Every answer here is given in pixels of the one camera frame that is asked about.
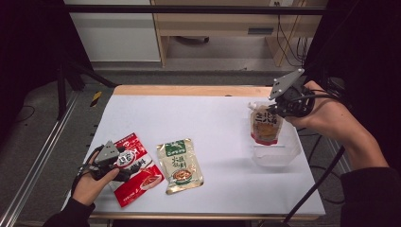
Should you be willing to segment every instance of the food package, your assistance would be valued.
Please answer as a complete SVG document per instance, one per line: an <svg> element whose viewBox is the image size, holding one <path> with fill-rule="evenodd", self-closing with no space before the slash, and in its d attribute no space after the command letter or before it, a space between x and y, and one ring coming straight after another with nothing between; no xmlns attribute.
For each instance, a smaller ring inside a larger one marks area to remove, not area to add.
<svg viewBox="0 0 401 227"><path fill-rule="evenodd" d="M110 182L118 203L124 207L135 201L147 190L159 184L164 176L152 158L145 150L135 133L114 143L117 148L125 147L115 163L117 167L130 169L140 166L138 172L133 173L126 183Z"/></svg>
<svg viewBox="0 0 401 227"><path fill-rule="evenodd" d="M278 135L283 125L283 118L268 112L268 104L254 102L249 104L251 112L251 137L261 145L277 144Z"/></svg>
<svg viewBox="0 0 401 227"><path fill-rule="evenodd" d="M203 185L203 175L191 139L159 145L157 156L168 181L168 195Z"/></svg>

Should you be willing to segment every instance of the sleeve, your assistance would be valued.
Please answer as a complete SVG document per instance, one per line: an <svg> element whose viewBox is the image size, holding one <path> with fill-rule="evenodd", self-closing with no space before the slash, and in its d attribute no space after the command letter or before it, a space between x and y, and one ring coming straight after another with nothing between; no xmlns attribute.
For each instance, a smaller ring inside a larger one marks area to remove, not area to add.
<svg viewBox="0 0 401 227"><path fill-rule="evenodd" d="M389 167L355 170L341 176L345 204L341 227L398 226L401 217L401 180Z"/></svg>
<svg viewBox="0 0 401 227"><path fill-rule="evenodd" d="M50 217L44 227L89 227L88 218L94 209L94 204L86 206L70 198L64 209Z"/></svg>

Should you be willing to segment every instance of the cable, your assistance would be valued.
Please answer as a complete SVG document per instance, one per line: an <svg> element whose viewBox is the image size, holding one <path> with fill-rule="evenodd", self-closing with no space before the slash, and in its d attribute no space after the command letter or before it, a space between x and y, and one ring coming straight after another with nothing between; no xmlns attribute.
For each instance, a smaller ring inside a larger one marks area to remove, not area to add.
<svg viewBox="0 0 401 227"><path fill-rule="evenodd" d="M335 99L335 100L339 101L340 103L342 103L342 101L339 97L333 96L333 95L306 95L306 96L294 97L290 101L293 102L293 101L298 101L298 100L302 100L302 99L317 98L317 97L332 98L332 99Z"/></svg>
<svg viewBox="0 0 401 227"><path fill-rule="evenodd" d="M32 113L30 113L29 116L27 116L27 117L25 117L25 118L23 118L23 119L16 120L15 123L20 123L20 122L23 122L23 121L28 120L28 119L36 112L36 109L35 109L33 106L28 106L28 105L26 105L26 106L23 106L23 107L29 107L29 108L31 108L31 109L32 109Z"/></svg>
<svg viewBox="0 0 401 227"><path fill-rule="evenodd" d="M291 62L289 62L289 59L288 59L287 54L286 54L286 51L284 51L283 46L281 46L280 41L279 41L279 39L278 39L278 33L279 33L280 29L281 29L280 15L277 15L277 20L278 20L278 23L277 23L276 40L277 40L278 46L280 47L281 51L283 51L284 57L286 58L286 60L287 60L287 62L288 62L289 65L294 66L294 67L303 67L302 65L295 65L295 64L292 64ZM286 34L284 34L284 31L283 31L282 29L281 29L281 32L283 33L284 38L286 39L286 42L287 42L287 44L288 44L288 47L289 47L289 49L290 49L291 52L292 52L292 49L291 49L291 46L289 45L289 41L287 40Z"/></svg>
<svg viewBox="0 0 401 227"><path fill-rule="evenodd" d="M87 172L84 173L83 171L85 171L85 170L89 167L89 162L91 161L92 157L93 157L98 151L102 150L103 147L104 147L104 146L102 145L102 146L100 146L100 147L98 147L98 148L95 148L94 151L92 151L92 153L89 155L89 157L88 157L88 159L85 161L85 163L79 168L78 174L77 174L77 176L75 177L75 179L74 179L74 181L73 181L73 184L71 185L71 196L74 195L74 192L75 192L75 189L76 189L76 187L77 187L77 184L78 184L79 180L82 178L83 175L87 174Z"/></svg>
<svg viewBox="0 0 401 227"><path fill-rule="evenodd" d="M320 89L311 89L309 91L311 91L311 92L321 92L321 93L326 93L326 94L334 96L334 94L331 93L330 91L325 91L325 90L320 90Z"/></svg>
<svg viewBox="0 0 401 227"><path fill-rule="evenodd" d="M309 164L310 164L310 160L312 159L313 154L315 153L316 147L318 146L318 144L319 144L319 142L321 141L322 137L323 137L322 135L320 135L320 136L318 137L318 139L316 140L315 145L313 146L313 149L310 151L309 157L307 157L307 162L308 162Z"/></svg>
<svg viewBox="0 0 401 227"><path fill-rule="evenodd" d="M300 47L300 42L302 38L298 38L298 43L297 43L297 57L301 60L301 65L304 67L305 59L306 59L306 50L307 50L307 38L304 38L304 47L303 47L303 52L302 55L299 54L299 47Z"/></svg>
<svg viewBox="0 0 401 227"><path fill-rule="evenodd" d="M312 133L312 134L301 134L301 135L298 135L298 136L314 136L314 135L319 135L318 133Z"/></svg>
<svg viewBox="0 0 401 227"><path fill-rule="evenodd" d="M318 189L318 187L322 184L322 182L327 178L327 176L330 174L330 172L334 169L336 166L337 162L340 160L342 155L345 152L344 146L341 146L339 152L337 152L336 156L334 157L333 161L331 162L330 166L327 168L327 170L323 173L323 175L320 177L320 179L309 189L309 191L306 192L306 194L301 198L300 201L292 208L292 210L288 213L286 218L284 219L284 223L288 223L291 218L294 216L294 214L298 211L298 209L305 203L307 199L312 195L313 192Z"/></svg>
<svg viewBox="0 0 401 227"><path fill-rule="evenodd" d="M322 169L322 170L327 170L327 168L325 168L323 166L310 165L309 167L310 168L319 168L319 169ZM331 171L330 174L335 176L337 179L340 179L339 174L337 174L336 172ZM333 204L336 204L336 205L340 205L340 204L345 203L345 199L342 199L341 201L333 201L333 200L329 200L328 198L326 198L322 192L319 192L319 194L321 195L322 199L324 199L327 202L330 202L330 203L333 203Z"/></svg>

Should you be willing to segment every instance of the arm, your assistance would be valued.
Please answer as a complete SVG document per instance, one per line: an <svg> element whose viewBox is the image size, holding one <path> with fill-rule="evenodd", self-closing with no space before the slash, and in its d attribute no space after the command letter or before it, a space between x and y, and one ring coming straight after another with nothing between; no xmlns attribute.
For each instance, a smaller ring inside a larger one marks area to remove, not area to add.
<svg viewBox="0 0 401 227"><path fill-rule="evenodd" d="M310 90L322 88L313 81ZM375 138L338 101L317 98L308 116L286 117L296 127L310 128L339 141L353 171L341 176L345 204L341 227L398 226L401 216L401 180L389 168Z"/></svg>
<svg viewBox="0 0 401 227"><path fill-rule="evenodd" d="M88 218L95 209L95 199L118 172L119 169L116 168L98 181L94 180L91 174L84 173L64 209L48 219L44 227L89 227Z"/></svg>
<svg viewBox="0 0 401 227"><path fill-rule="evenodd" d="M322 89L314 81L305 87L310 90ZM334 99L316 98L312 113L300 118L286 117L286 121L295 127L309 128L339 141L346 149L353 170L389 166L375 138L345 106Z"/></svg>

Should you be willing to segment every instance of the red snack bag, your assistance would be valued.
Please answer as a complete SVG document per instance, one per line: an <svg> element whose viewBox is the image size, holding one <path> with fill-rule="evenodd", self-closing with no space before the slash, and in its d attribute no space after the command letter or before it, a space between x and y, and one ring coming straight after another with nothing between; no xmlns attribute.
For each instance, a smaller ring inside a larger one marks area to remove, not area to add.
<svg viewBox="0 0 401 227"><path fill-rule="evenodd" d="M116 167L129 169L133 166L141 166L137 173L131 175L126 183L110 182L118 202L124 207L135 201L147 190L159 184L164 176L155 165L142 143L135 133L114 143L117 148L125 147L115 163Z"/></svg>

